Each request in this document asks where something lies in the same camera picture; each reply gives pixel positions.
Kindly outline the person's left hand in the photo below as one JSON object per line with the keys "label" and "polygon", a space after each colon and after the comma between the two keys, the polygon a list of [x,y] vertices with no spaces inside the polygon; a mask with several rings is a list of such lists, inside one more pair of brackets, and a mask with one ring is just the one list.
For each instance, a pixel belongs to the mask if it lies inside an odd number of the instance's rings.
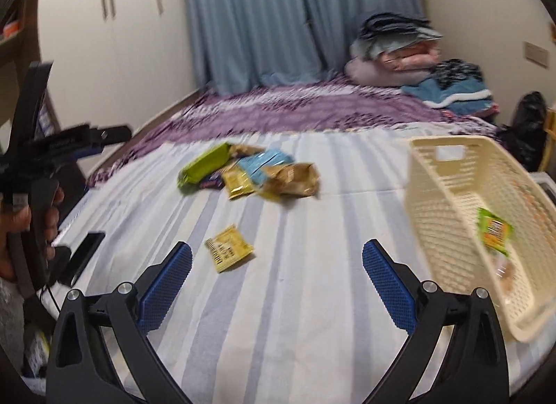
{"label": "person's left hand", "polygon": [[[56,256],[56,250],[51,243],[57,237],[57,225],[59,222],[59,211],[57,206],[64,200],[64,191],[59,186],[54,196],[53,203],[44,216],[42,222],[43,236],[45,238],[45,247],[43,256],[47,260],[53,260]],[[28,231],[31,227],[32,211],[29,206],[17,212],[5,212],[1,210],[1,278],[8,282],[16,282],[16,274],[10,257],[10,249],[8,247],[8,234],[21,234]]]}

